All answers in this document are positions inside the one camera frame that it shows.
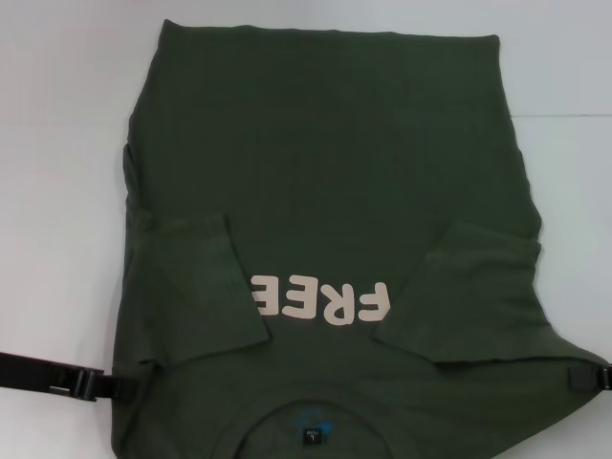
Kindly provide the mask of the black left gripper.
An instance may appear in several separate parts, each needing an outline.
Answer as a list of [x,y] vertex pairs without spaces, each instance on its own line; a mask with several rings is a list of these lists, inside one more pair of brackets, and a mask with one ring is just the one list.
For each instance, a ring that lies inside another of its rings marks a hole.
[[44,361],[14,354],[1,354],[1,386],[68,396],[87,402],[109,399],[121,402],[133,398],[133,382],[105,375],[97,369]]

